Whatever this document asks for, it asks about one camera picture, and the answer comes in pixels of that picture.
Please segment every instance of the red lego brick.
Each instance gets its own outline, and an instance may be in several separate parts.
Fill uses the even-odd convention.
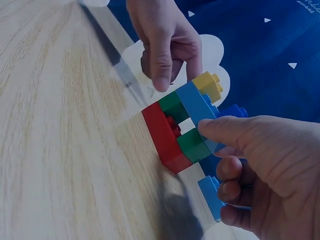
[[[177,137],[181,136],[179,125],[172,117],[165,116],[159,103],[148,106],[142,114],[161,163],[174,174],[192,166],[177,142]]]

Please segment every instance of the wood grain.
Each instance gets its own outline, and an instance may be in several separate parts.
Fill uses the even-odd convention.
[[[132,43],[105,17],[122,52]],[[200,239],[197,221],[203,239],[252,237],[214,223],[198,165],[161,166],[76,2],[2,0],[0,30],[0,239]]]

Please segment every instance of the lego structure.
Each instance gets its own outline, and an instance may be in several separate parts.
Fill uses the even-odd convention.
[[[217,119],[222,116],[247,117],[244,108],[232,105],[219,111],[213,103],[221,99],[223,88],[216,74],[205,72],[179,87],[142,111],[145,123],[159,155],[161,163],[172,173],[187,169],[201,161],[210,161],[218,146],[198,131],[202,119]],[[195,127],[181,135],[179,124],[191,118]],[[205,164],[214,168],[214,164]],[[220,221],[220,208],[225,204],[218,199],[219,182],[215,178],[216,169],[209,169],[210,175],[198,181],[198,185],[212,213]]]

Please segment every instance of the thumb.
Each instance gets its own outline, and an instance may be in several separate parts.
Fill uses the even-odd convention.
[[[156,90],[168,90],[172,74],[172,57],[170,51],[171,37],[163,36],[150,41],[150,71]]]
[[[203,119],[199,121],[198,129],[207,139],[244,151],[250,144],[250,139],[246,135],[248,121],[248,118],[235,116]]]

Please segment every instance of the green lego brick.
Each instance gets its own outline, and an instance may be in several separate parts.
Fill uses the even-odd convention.
[[[193,164],[211,154],[196,128],[193,128],[185,134],[179,136],[177,138],[177,142],[183,154]]]
[[[172,117],[176,124],[180,124],[189,118],[185,107],[175,91],[161,98],[158,103],[164,114],[167,117]]]

